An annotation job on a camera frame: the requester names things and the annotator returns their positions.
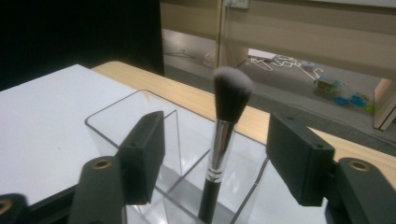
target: white table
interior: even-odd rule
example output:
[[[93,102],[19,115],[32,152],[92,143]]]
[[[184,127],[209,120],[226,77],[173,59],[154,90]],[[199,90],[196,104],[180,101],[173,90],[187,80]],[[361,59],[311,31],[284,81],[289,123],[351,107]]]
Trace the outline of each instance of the white table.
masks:
[[[0,92],[0,194],[33,204],[77,184],[99,156],[84,119],[134,90],[74,65]]]

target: acrylic compartment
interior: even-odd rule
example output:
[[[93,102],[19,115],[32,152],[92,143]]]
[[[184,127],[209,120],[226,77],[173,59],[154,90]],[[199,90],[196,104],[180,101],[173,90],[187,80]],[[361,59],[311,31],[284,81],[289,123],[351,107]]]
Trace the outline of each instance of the acrylic compartment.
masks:
[[[128,223],[200,223],[207,152],[214,121],[149,91],[136,91],[86,119],[101,154],[117,148],[144,115],[163,111],[165,157],[151,203],[127,206]],[[235,133],[213,223],[326,223],[324,209],[292,199],[265,145]]]

